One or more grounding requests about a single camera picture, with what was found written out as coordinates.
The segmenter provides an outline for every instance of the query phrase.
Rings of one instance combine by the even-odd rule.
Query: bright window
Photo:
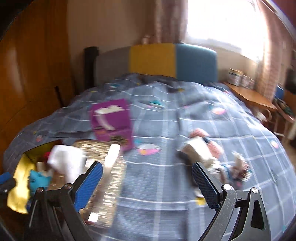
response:
[[[263,21],[252,0],[189,0],[185,43],[263,56]]]

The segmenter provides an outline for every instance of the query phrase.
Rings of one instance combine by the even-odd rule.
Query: blue gray blanket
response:
[[[63,139],[71,145],[77,139],[95,139],[90,106],[125,98],[130,103],[135,148],[124,156],[128,167],[113,226],[103,235],[94,230],[96,239],[198,240],[214,211],[196,203],[191,167],[176,150],[190,132],[202,128],[224,148],[222,163],[233,163],[233,151],[250,163],[253,176],[242,189],[260,190],[272,238],[277,240],[296,213],[294,168],[277,137],[223,88],[163,76],[125,75],[83,92],[68,107],[25,127],[6,150],[4,169],[13,173],[24,151],[49,141]],[[150,104],[155,101],[163,108]],[[145,143],[160,151],[141,155],[137,147]],[[228,229],[223,239],[228,240],[230,233]]]

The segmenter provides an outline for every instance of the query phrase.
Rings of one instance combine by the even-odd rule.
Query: wooden desk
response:
[[[235,86],[227,82],[224,82],[224,84],[227,85],[231,89],[233,94],[241,101],[243,101],[246,105],[256,106],[259,109],[265,109],[269,111],[277,110],[277,108],[274,106],[274,104],[271,103],[271,101],[269,101],[267,98],[254,90],[250,90],[241,86]]]

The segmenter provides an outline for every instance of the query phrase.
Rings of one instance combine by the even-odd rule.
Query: bolt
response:
[[[223,188],[224,188],[225,190],[228,190],[228,191],[231,190],[231,189],[233,189],[232,186],[229,185],[229,184],[224,184],[224,185],[223,185]]]
[[[43,192],[44,188],[43,187],[39,187],[37,188],[37,192]]]
[[[71,184],[71,183],[66,183],[66,184],[64,185],[64,188],[65,188],[65,189],[71,189],[71,188],[72,188],[72,184]]]
[[[252,188],[252,192],[253,192],[253,193],[258,193],[259,191],[258,191],[257,188]]]

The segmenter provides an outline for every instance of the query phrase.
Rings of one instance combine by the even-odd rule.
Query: wooden wardrobe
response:
[[[2,173],[3,152],[17,133],[74,97],[67,0],[34,0],[17,16],[0,42],[0,83]]]

